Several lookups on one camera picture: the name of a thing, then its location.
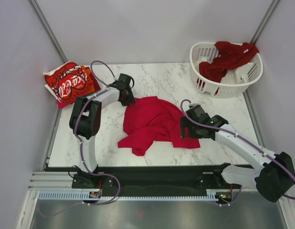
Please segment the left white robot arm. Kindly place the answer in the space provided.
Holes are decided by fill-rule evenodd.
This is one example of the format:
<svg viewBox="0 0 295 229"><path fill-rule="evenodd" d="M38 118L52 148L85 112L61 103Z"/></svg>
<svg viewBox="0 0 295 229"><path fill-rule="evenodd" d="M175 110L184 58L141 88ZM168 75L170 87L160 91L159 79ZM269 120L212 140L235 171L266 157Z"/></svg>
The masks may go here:
<svg viewBox="0 0 295 229"><path fill-rule="evenodd" d="M83 176L83 182L88 187L96 187L100 180L95 173L98 168L95 137L100 129L102 109L115 102L120 102L122 106L134 103L133 86L133 79L126 82L117 80L97 93L80 96L75 100L69 127L79 142L79 169L87 172Z"/></svg>

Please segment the bright red t-shirt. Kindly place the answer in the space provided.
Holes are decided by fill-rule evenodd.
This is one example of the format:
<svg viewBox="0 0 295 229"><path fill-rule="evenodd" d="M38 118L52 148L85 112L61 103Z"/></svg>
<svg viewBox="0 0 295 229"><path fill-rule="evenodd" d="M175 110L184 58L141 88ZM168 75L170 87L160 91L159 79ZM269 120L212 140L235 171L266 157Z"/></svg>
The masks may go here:
<svg viewBox="0 0 295 229"><path fill-rule="evenodd" d="M131 148L136 156L144 156L156 142L170 142L174 148L200 148L198 139L181 138L180 118L182 111L174 104L156 96L137 98L125 111L119 148Z"/></svg>

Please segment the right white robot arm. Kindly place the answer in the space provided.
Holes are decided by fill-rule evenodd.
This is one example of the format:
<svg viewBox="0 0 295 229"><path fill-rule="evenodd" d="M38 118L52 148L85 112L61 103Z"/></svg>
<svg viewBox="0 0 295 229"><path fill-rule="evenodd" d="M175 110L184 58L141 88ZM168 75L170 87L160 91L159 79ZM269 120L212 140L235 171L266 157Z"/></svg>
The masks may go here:
<svg viewBox="0 0 295 229"><path fill-rule="evenodd" d="M212 139L241 156L250 168L223 163L213 172L213 182L223 188L228 184L256 188L268 201L276 202L281 197L295 199L287 191L295 185L295 170L291 157L282 152L277 154L240 134L229 122L219 115L204 114L194 121L188 116L180 119L181 138Z"/></svg>

